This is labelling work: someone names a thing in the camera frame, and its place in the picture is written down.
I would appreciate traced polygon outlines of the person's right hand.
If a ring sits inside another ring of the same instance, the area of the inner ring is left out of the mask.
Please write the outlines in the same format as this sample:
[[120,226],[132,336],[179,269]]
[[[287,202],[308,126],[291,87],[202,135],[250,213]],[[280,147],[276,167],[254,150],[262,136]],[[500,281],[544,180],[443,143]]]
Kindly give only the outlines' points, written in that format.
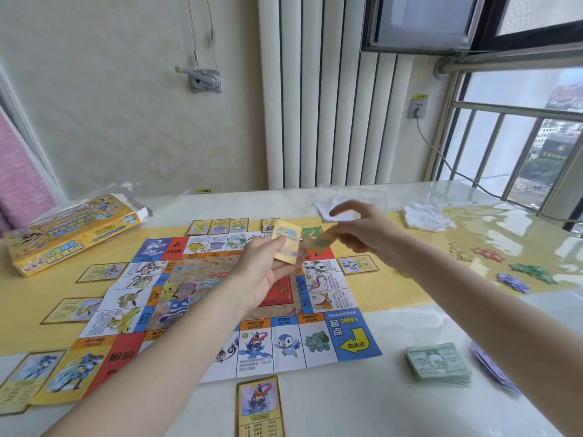
[[358,200],[348,200],[337,205],[330,211],[330,215],[336,216],[348,210],[360,214],[360,219],[341,221],[356,225],[356,239],[341,243],[356,253],[373,253],[384,264],[411,276],[414,266],[414,236],[388,219],[374,205]]

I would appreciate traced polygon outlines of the grey wall hand crank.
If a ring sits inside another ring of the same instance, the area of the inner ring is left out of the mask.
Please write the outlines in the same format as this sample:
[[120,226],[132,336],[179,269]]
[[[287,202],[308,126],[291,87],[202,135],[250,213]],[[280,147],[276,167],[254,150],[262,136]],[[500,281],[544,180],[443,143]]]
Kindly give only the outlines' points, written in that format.
[[175,66],[175,71],[188,77],[189,87],[195,93],[222,93],[222,81],[217,70],[186,69]]

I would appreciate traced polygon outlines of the yellow cardboard game box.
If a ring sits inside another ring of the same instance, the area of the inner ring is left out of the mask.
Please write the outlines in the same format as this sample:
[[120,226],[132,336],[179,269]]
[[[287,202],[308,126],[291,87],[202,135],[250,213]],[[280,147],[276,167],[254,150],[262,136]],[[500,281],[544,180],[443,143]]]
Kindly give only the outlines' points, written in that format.
[[145,205],[107,193],[3,234],[15,269],[30,277],[143,223]]

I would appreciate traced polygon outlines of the crumpled white tissue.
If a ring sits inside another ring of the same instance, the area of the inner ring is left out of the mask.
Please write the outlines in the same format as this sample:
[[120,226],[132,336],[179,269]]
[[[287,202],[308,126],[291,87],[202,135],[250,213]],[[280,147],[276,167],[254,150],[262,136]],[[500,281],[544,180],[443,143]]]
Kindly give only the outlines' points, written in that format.
[[410,203],[403,206],[404,221],[409,229],[425,232],[444,232],[456,228],[456,224],[447,217],[440,207]]

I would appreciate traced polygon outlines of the white panel radiator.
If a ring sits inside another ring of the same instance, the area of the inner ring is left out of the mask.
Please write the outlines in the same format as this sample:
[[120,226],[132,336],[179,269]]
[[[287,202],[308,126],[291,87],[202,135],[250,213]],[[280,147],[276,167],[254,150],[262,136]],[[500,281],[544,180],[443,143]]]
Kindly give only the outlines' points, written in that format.
[[364,52],[369,0],[258,0],[268,188],[390,183],[413,56]]

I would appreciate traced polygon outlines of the white sliding door frame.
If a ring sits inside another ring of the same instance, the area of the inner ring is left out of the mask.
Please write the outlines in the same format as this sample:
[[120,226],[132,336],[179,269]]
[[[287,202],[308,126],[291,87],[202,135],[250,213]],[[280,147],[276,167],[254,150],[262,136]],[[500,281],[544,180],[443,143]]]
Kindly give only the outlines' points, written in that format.
[[35,168],[45,182],[48,191],[55,199],[57,205],[64,205],[69,202],[67,194],[64,192],[53,166],[49,161],[45,150],[37,138],[32,124],[25,112],[25,109],[16,93],[8,73],[0,61],[0,108],[10,123],[12,130],[23,146],[25,152],[32,160]]

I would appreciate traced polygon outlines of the pink curtain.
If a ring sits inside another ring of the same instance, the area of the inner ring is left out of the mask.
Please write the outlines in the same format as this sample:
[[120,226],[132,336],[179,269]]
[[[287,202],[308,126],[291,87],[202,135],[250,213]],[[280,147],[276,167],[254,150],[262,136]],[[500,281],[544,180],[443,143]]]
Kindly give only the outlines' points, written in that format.
[[58,206],[58,191],[0,107],[0,234]]

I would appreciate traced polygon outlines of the open dark window sash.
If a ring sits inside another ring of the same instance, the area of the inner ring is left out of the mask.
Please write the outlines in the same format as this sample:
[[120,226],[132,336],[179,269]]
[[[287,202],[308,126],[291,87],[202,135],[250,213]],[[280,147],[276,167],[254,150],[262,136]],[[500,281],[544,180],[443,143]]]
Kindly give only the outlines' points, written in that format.
[[361,50],[451,56],[469,51],[486,0],[366,0]]

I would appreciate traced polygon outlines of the person's left forearm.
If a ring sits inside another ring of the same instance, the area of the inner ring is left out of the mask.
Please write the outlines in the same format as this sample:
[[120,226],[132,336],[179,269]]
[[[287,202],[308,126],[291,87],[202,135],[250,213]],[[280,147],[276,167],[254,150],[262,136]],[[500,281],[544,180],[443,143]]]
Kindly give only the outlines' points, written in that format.
[[162,437],[243,316],[257,281],[231,273],[42,437]]

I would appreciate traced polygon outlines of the grey horizontal pipe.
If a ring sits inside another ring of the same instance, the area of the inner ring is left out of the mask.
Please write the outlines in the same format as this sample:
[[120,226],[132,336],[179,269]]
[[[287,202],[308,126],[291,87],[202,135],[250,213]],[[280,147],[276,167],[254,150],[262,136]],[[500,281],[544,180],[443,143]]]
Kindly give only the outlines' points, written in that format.
[[455,72],[564,69],[578,66],[583,66],[583,49],[512,55],[494,52],[440,58],[433,67],[433,76],[445,79]]

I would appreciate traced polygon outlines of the clear plastic bag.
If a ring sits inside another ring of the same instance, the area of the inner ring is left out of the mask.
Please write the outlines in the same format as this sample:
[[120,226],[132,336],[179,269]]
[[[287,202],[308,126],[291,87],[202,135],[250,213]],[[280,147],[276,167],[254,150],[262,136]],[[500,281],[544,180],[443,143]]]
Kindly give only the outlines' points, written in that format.
[[388,212],[387,194],[381,190],[363,189],[348,186],[338,185],[320,185],[314,201],[330,202],[334,199],[342,200],[358,200],[363,203],[374,205],[382,212]]

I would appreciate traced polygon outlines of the grey window guard railing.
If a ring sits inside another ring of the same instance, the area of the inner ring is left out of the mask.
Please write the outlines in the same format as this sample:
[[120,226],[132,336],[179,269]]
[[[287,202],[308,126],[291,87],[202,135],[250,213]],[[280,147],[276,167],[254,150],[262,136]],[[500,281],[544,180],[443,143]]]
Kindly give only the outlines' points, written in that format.
[[428,178],[583,235],[583,67],[455,73],[442,105]]

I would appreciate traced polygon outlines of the clear plastic wrapper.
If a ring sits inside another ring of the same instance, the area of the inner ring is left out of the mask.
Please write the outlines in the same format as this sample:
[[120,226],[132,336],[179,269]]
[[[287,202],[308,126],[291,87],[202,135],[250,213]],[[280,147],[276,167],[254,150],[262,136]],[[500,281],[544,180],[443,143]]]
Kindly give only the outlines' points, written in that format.
[[122,197],[136,208],[147,207],[154,214],[173,205],[180,197],[187,196],[191,190],[185,186],[165,182],[121,182],[112,183],[103,189]]

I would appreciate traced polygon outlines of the white paper sheets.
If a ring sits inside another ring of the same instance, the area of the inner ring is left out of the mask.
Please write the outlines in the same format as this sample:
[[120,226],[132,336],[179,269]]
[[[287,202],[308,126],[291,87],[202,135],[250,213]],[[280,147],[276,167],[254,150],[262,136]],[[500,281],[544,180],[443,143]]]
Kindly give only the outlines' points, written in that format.
[[360,214],[352,210],[339,213],[336,216],[330,215],[330,211],[342,202],[342,200],[334,199],[330,202],[314,201],[313,204],[324,222],[341,222],[360,219]]

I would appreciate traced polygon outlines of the person's right forearm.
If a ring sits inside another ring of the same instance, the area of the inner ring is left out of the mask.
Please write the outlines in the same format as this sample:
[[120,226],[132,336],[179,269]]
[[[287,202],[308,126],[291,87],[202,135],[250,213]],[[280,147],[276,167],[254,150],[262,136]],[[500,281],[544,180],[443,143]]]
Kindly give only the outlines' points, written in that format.
[[385,249],[557,430],[583,437],[583,334],[414,236]]

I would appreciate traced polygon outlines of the brown-green game card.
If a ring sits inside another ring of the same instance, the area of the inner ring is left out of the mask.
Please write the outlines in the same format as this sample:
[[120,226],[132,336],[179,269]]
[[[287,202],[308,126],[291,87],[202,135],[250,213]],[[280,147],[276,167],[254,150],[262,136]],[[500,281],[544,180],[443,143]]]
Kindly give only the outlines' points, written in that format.
[[328,232],[319,233],[317,236],[305,236],[304,246],[308,253],[314,255],[322,255],[328,249],[336,238]]

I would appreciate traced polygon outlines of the stack of purple play money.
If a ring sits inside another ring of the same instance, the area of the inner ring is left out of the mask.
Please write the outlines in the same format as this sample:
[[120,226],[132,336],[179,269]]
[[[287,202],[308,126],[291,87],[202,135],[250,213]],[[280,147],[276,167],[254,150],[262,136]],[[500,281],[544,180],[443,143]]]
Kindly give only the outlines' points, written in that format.
[[508,376],[499,368],[499,366],[484,352],[484,350],[472,341],[470,352],[480,363],[481,367],[495,380],[499,385],[515,395],[522,396],[522,392],[508,378]]

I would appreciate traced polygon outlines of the stack of green play money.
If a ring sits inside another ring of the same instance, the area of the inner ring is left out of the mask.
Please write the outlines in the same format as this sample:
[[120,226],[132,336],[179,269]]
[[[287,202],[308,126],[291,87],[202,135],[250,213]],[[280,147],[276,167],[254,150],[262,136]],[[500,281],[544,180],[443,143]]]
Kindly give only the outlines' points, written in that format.
[[406,347],[404,356],[419,381],[471,385],[472,371],[454,343]]

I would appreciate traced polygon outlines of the yellow table runner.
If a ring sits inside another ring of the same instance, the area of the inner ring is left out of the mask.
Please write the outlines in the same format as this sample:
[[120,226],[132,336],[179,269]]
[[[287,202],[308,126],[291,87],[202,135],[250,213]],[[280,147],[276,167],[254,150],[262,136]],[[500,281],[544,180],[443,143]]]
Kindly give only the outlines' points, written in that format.
[[[456,228],[429,233],[412,230],[413,235],[449,253],[449,242],[472,248],[498,251],[503,263],[475,253],[465,265],[509,293],[517,294],[499,282],[497,273],[510,273],[530,287],[530,294],[583,289],[583,237],[538,220],[510,205],[478,205],[445,208],[444,213]],[[0,248],[0,355],[64,349],[82,331],[83,323],[40,324],[65,298],[103,296],[113,280],[77,284],[76,280],[91,264],[129,262],[148,238],[174,238],[186,235],[193,221],[162,221],[161,227],[142,224],[112,240],[66,259],[54,267],[23,278],[10,264],[7,249]],[[382,264],[371,255],[379,271],[346,276],[360,310],[375,312],[418,307],[431,303],[430,297],[410,277]],[[558,281],[548,285],[527,274],[513,271],[513,263],[545,268]]]

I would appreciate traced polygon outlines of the person's left hand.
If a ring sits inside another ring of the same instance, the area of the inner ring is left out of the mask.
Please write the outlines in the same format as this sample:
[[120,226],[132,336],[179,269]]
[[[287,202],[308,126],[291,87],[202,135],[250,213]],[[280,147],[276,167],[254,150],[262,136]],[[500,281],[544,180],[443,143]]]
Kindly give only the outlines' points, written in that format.
[[[279,237],[276,240],[279,250],[285,239]],[[276,281],[295,271],[301,264],[300,255],[295,264],[287,264],[274,257],[254,255],[247,244],[229,275],[228,287],[239,313],[245,316],[259,307]]]

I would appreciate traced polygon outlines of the colourful paper game board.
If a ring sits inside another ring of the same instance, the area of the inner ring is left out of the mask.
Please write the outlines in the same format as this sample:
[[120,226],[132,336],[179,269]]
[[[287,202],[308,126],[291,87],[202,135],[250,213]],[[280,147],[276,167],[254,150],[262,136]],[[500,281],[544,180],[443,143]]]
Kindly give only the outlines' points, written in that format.
[[[88,394],[161,338],[229,276],[261,232],[147,239],[107,290],[47,388]],[[380,355],[337,258],[308,255],[238,324],[201,382],[311,368]]]

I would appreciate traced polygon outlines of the stack of yellow game cards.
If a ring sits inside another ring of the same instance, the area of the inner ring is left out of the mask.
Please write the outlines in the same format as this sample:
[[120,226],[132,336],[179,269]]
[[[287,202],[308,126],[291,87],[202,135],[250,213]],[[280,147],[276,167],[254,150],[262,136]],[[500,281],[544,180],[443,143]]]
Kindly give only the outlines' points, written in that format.
[[285,220],[277,220],[272,232],[272,239],[282,237],[285,243],[274,258],[287,264],[295,264],[298,258],[302,228]]

